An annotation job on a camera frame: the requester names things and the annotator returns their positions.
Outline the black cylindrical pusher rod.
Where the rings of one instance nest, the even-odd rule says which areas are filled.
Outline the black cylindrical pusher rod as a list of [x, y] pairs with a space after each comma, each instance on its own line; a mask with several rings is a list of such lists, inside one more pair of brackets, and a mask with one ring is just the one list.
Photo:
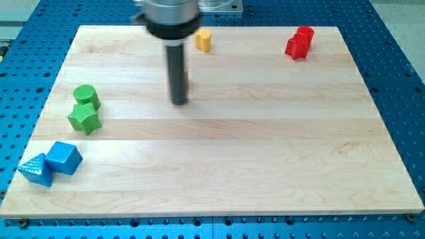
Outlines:
[[187, 102], [184, 44], [166, 46], [165, 50], [171, 102], [182, 106]]

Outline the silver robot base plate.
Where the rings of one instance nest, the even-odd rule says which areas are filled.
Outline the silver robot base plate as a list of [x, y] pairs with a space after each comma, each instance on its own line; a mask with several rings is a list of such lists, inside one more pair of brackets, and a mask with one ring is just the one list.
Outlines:
[[203, 13], [243, 13], [243, 0], [198, 0]]

